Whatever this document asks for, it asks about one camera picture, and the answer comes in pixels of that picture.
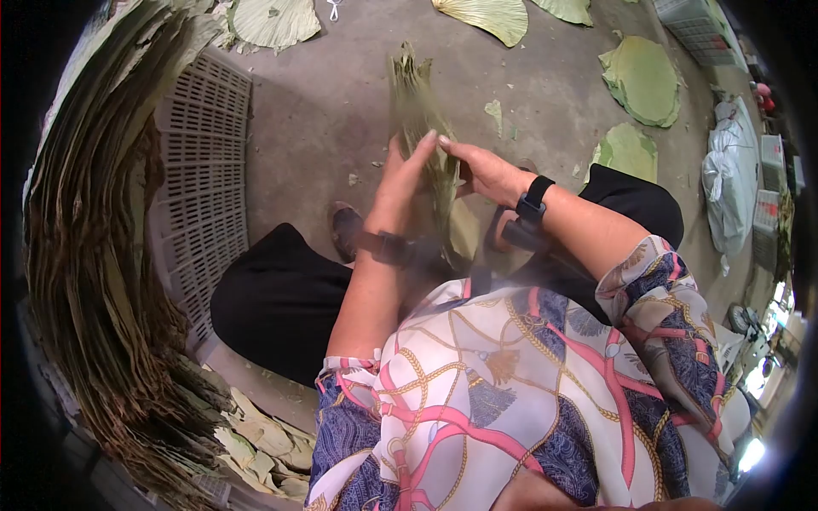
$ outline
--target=wheel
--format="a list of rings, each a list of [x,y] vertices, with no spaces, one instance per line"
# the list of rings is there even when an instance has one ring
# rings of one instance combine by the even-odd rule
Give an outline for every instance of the wheel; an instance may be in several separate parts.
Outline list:
[[[738,303],[733,303],[727,309],[727,319],[730,320],[730,327],[737,334],[746,335],[747,330],[750,329],[750,324],[744,315],[744,307],[741,307]]]

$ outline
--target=white bag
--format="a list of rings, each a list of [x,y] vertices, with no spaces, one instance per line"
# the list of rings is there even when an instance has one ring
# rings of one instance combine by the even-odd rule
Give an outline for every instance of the white bag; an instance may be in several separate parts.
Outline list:
[[[727,257],[741,252],[753,228],[758,188],[758,141],[741,97],[722,101],[714,109],[718,124],[710,132],[710,152],[702,162],[702,186],[708,202],[713,246],[722,253],[721,272],[727,275]]]

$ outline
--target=black pants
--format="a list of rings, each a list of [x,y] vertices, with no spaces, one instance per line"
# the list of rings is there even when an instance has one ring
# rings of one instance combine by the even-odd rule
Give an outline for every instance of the black pants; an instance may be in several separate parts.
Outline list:
[[[679,205],[661,186],[594,165],[579,196],[631,218],[675,248],[681,242]],[[280,224],[219,281],[210,299],[213,329],[244,358],[312,386],[351,275],[349,268],[310,249],[290,224]],[[535,254],[511,279],[553,289],[608,322],[594,299],[596,282],[586,271]]]

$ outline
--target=red object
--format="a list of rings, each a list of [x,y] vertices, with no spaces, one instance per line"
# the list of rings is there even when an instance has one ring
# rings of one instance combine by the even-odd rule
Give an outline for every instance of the red object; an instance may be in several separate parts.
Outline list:
[[[762,108],[768,114],[775,109],[775,103],[772,102],[772,99],[769,97],[765,97],[764,101],[762,101]]]

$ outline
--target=white plastic crate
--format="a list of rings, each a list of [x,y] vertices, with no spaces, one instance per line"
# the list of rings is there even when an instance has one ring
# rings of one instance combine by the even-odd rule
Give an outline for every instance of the white plastic crate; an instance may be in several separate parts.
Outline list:
[[[701,65],[736,65],[745,71],[747,62],[729,24],[726,37],[719,30],[724,11],[708,0],[654,0],[656,14]]]
[[[777,191],[759,190],[753,214],[753,256],[756,263],[768,271],[775,271],[778,261],[778,206]]]
[[[762,171],[764,188],[780,191],[787,186],[787,170],[784,163],[784,141],[781,135],[762,135]]]
[[[156,109],[164,184],[149,211],[151,249],[169,297],[191,322],[187,346],[213,335],[210,296],[248,248],[245,147],[252,79],[206,48]]]

